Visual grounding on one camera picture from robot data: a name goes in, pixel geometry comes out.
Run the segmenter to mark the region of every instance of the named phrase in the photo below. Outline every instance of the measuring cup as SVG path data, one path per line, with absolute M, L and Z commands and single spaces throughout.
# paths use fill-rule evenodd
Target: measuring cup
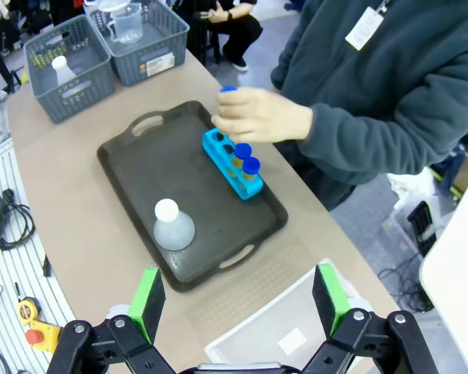
M 112 20 L 107 24 L 107 28 L 111 31 L 111 41 L 132 44 L 142 37 L 141 8 L 142 4 L 134 2 L 111 12 Z

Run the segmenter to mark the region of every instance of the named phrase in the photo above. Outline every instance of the plastic bottle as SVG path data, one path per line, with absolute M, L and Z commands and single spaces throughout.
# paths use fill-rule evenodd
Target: plastic bottle
M 226 86 L 220 90 L 220 92 L 230 92 L 230 91 L 237 91 L 237 88 L 234 86 Z M 225 131 L 221 131 L 221 133 L 224 135 L 228 135 L 228 133 Z
M 236 144 L 236 148 L 234 149 L 234 156 L 232 157 L 232 165 L 234 165 L 236 168 L 242 168 L 243 161 L 245 161 L 249 156 L 251 156 L 250 144 Z
M 260 170 L 260 161 L 255 157 L 248 157 L 243 162 L 243 179 L 252 182 Z
M 169 251 L 179 251 L 187 247 L 194 238 L 196 228 L 187 214 L 179 210 L 172 199 L 158 201 L 154 207 L 158 219 L 154 224 L 154 239 Z
M 57 74 L 58 86 L 76 78 L 76 74 L 69 68 L 66 57 L 64 56 L 54 58 L 52 60 L 52 68 L 54 68 L 55 73 Z

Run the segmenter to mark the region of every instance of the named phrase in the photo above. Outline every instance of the white badge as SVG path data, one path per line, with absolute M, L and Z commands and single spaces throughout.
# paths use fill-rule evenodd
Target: white badge
M 360 51 L 371 39 L 382 22 L 383 16 L 368 6 L 345 40 L 356 50 Z

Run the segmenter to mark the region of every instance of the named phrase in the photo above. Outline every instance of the beige tabletop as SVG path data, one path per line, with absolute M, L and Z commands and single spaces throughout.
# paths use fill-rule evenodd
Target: beige tabletop
M 97 148 L 136 117 L 200 101 L 211 113 L 220 86 L 189 53 L 183 66 L 131 88 L 59 125 L 24 87 L 9 100 L 23 184 L 45 252 L 78 319 L 99 324 L 129 303 L 154 262 L 96 158 Z M 165 285 L 156 346 L 176 371 L 207 362 L 204 347 L 271 301 L 323 258 L 387 316 L 396 305 L 363 257 L 293 169 L 268 144 L 256 145 L 261 175 L 289 222 L 254 258 L 186 294 Z M 364 360 L 355 372 L 366 372 Z

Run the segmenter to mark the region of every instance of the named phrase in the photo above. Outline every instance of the blue cap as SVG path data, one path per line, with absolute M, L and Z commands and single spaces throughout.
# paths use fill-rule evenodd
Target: blue cap
M 248 143 L 239 143 L 236 144 L 236 148 L 234 149 L 234 155 L 239 158 L 240 160 L 244 160 L 251 156 L 251 146 Z
M 248 157 L 243 162 L 243 171 L 248 175 L 255 175 L 260 170 L 260 161 L 255 157 Z
M 220 92 L 229 92 L 229 91 L 237 91 L 237 87 L 234 86 L 225 86 L 220 90 Z

